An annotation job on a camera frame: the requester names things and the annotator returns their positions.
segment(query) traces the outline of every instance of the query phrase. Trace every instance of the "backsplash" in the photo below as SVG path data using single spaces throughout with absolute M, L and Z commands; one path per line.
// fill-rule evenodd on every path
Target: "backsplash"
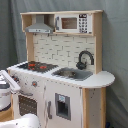
M 94 56 L 95 37 L 79 35 L 34 34 L 34 56 L 36 62 L 57 64 L 76 68 L 79 53 L 87 50 Z M 94 70 L 88 55 L 82 56 L 87 69 Z

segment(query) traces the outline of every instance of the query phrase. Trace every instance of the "burner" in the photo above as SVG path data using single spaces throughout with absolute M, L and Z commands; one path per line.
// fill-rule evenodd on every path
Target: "burner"
M 46 63 L 40 63 L 40 62 L 34 62 L 31 61 L 29 63 L 22 64 L 18 66 L 19 68 L 22 69 L 27 69 L 27 70 L 32 70 L 36 72 L 46 72 L 49 71 L 55 67 L 58 67 L 57 65 L 52 65 L 52 64 L 46 64 Z

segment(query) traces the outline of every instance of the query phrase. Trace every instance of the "microwave window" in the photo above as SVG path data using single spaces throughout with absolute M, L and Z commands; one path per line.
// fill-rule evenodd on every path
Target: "microwave window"
M 77 29 L 77 18 L 62 18 L 62 29 Z

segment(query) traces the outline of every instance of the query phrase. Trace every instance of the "microwave door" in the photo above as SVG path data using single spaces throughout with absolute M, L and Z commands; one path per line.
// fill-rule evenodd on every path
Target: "microwave door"
M 79 33 L 79 15 L 56 15 L 56 32 Z

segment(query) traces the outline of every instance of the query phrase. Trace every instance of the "gray backdrop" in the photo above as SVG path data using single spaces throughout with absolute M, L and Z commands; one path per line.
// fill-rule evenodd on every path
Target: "gray backdrop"
M 107 87 L 107 121 L 128 127 L 128 0 L 0 0 L 0 69 L 26 61 L 21 12 L 104 10 L 103 70 L 113 73 Z

